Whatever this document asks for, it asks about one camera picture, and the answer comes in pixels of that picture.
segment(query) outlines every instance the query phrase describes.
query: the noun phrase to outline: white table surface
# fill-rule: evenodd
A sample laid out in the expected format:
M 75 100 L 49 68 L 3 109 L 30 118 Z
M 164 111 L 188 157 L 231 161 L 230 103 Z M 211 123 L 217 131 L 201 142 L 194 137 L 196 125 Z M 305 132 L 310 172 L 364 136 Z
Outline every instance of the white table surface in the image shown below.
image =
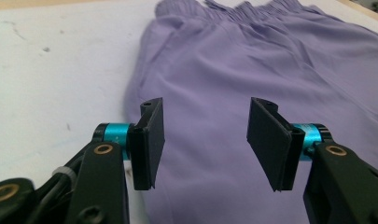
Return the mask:
M 301 2 L 378 32 L 378 21 L 335 0 Z M 122 102 L 156 3 L 0 10 L 0 181 L 26 177 L 38 188 L 91 140 L 99 123 L 137 122 L 124 118 Z M 147 223 L 141 195 L 131 180 L 128 185 L 132 224 Z

